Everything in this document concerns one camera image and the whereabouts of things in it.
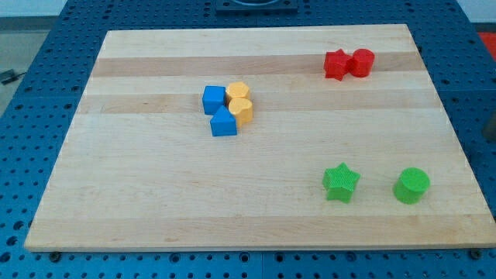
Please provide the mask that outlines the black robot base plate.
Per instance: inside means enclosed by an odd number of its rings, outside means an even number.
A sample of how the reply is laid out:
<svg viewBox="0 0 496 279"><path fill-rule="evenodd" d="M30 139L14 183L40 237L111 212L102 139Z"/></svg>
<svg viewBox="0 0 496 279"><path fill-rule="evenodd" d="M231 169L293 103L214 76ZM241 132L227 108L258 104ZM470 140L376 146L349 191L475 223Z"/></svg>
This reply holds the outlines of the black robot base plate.
<svg viewBox="0 0 496 279"><path fill-rule="evenodd" d="M218 14L232 12L296 12L298 0L214 0Z"/></svg>

